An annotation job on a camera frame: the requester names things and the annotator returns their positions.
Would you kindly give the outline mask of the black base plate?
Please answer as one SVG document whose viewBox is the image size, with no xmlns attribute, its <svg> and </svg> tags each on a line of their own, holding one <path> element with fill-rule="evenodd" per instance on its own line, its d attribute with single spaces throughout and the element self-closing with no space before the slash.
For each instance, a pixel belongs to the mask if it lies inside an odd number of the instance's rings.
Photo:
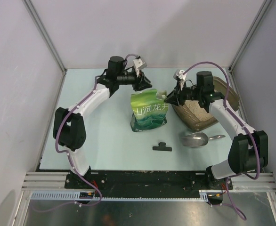
<svg viewBox="0 0 276 226">
<path fill-rule="evenodd" d="M 183 186 L 193 190 L 219 190 L 232 185 L 232 182 L 227 182 L 225 178 L 214 179 L 206 171 L 88 170 L 83 176 L 69 172 L 65 188 L 88 188 L 85 180 L 101 191 L 114 186 Z"/>
</svg>

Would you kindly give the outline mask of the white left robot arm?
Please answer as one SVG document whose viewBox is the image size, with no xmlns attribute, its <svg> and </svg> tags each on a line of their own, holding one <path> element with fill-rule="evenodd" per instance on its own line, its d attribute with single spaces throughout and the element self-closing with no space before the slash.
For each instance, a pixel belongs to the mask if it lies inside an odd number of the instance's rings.
<svg viewBox="0 0 276 226">
<path fill-rule="evenodd" d="M 55 111 L 53 138 L 57 153 L 65 153 L 76 173 L 75 183 L 86 188 L 91 184 L 87 174 L 89 163 L 82 151 L 86 140 L 85 119 L 104 101 L 109 99 L 121 85 L 131 85 L 134 91 L 152 87 L 151 81 L 143 73 L 145 60 L 133 55 L 133 66 L 127 68 L 127 57 L 112 56 L 107 68 L 94 78 L 93 88 L 79 102 L 69 108 L 59 107 Z"/>
</svg>

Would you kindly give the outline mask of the beige cat litter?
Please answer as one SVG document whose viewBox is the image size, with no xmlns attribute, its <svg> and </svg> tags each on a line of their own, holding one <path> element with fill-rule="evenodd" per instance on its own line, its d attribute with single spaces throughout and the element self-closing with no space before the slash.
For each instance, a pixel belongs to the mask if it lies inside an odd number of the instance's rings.
<svg viewBox="0 0 276 226">
<path fill-rule="evenodd" d="M 199 106 L 198 101 L 187 100 L 183 109 L 188 113 L 193 122 L 215 121 L 215 118 L 204 108 Z"/>
</svg>

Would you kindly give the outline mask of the black bag clip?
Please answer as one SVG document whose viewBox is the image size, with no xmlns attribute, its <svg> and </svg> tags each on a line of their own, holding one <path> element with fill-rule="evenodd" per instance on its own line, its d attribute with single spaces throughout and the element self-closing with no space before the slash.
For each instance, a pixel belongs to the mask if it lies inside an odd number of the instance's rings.
<svg viewBox="0 0 276 226">
<path fill-rule="evenodd" d="M 165 142 L 159 142 L 157 146 L 153 146 L 152 150 L 154 151 L 167 151 L 167 152 L 171 152 L 172 151 L 172 147 L 169 147 L 166 145 Z"/>
</svg>

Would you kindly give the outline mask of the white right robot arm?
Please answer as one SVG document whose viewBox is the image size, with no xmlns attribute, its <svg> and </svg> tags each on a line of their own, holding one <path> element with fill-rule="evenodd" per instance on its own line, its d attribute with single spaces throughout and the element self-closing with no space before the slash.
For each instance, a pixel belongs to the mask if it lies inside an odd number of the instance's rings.
<svg viewBox="0 0 276 226">
<path fill-rule="evenodd" d="M 196 85 L 188 87 L 186 73 L 177 70 L 173 76 L 177 81 L 173 91 L 165 102 L 174 106 L 184 105 L 187 100 L 198 101 L 206 112 L 210 113 L 224 128 L 232 140 L 228 157 L 219 164 L 209 166 L 204 177 L 205 185 L 215 189 L 221 179 L 247 174 L 255 170 L 257 179 L 260 170 L 268 164 L 268 135 L 248 125 L 230 106 L 226 96 L 215 90 L 213 75 L 209 71 L 196 74 Z"/>
</svg>

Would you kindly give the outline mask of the metal scoop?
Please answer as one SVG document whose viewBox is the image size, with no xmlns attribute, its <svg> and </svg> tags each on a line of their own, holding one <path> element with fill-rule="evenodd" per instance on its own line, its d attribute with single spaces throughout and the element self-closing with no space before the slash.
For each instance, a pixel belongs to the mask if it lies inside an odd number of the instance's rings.
<svg viewBox="0 0 276 226">
<path fill-rule="evenodd" d="M 195 132 L 195 133 L 191 133 L 189 135 L 183 136 L 180 139 L 180 141 L 182 145 L 186 147 L 201 147 L 201 146 L 207 145 L 210 140 L 216 140 L 216 139 L 221 139 L 225 137 L 226 136 L 222 134 L 208 137 L 203 132 Z"/>
</svg>

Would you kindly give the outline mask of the green litter bag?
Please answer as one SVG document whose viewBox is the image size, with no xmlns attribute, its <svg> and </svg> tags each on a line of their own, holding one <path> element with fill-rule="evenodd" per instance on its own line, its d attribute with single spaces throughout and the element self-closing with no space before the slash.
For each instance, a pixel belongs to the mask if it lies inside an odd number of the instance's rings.
<svg viewBox="0 0 276 226">
<path fill-rule="evenodd" d="M 134 132 L 159 128 L 167 123 L 169 105 L 165 102 L 167 91 L 150 89 L 132 94 L 130 105 L 133 111 L 130 126 Z"/>
</svg>

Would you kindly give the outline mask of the aluminium frame rail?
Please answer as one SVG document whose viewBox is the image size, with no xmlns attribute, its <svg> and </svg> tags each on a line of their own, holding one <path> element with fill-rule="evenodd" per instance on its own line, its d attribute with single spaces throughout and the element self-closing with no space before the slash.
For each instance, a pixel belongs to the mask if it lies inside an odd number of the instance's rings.
<svg viewBox="0 0 276 226">
<path fill-rule="evenodd" d="M 22 189 L 27 191 L 56 191 L 65 188 L 68 172 L 27 172 Z"/>
</svg>

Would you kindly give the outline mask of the brown plastic litter box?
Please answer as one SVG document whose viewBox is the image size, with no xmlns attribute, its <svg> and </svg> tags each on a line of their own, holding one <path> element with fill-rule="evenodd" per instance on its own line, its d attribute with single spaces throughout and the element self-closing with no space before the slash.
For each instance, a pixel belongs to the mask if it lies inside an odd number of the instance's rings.
<svg viewBox="0 0 276 226">
<path fill-rule="evenodd" d="M 221 92 L 223 95 L 226 94 L 227 84 L 225 81 L 214 76 L 213 84 L 216 92 Z M 239 96 L 231 87 L 229 88 L 227 100 L 234 111 L 239 109 Z M 184 105 L 172 105 L 172 107 L 178 117 L 192 131 L 201 131 L 218 123 L 211 114 L 199 106 L 198 101 L 187 100 Z"/>
</svg>

